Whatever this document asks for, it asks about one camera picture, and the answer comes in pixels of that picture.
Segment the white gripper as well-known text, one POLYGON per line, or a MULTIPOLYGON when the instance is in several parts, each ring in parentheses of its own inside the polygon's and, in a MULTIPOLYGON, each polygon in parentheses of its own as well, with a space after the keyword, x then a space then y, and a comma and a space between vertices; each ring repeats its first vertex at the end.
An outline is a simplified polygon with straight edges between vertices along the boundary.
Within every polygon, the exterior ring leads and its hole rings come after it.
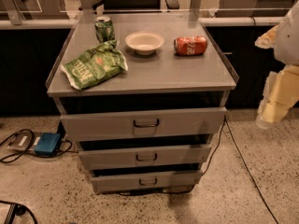
MULTIPOLYGON (((254 45, 272 49, 276 44, 278 26, 259 36, 254 45)), ((269 129, 281 122, 299 101, 299 66, 286 65, 278 73, 270 72, 263 88, 263 99, 257 111, 257 125, 269 129)))

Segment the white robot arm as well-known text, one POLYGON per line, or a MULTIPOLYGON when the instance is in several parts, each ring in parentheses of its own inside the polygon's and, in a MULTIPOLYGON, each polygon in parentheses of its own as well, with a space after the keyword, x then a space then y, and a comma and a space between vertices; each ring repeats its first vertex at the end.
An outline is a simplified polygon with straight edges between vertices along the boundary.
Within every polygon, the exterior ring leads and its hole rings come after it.
POLYGON ((274 26, 255 41, 261 49, 273 49, 284 68, 270 72, 263 88, 256 124, 269 129, 281 122, 299 101, 299 2, 274 26))

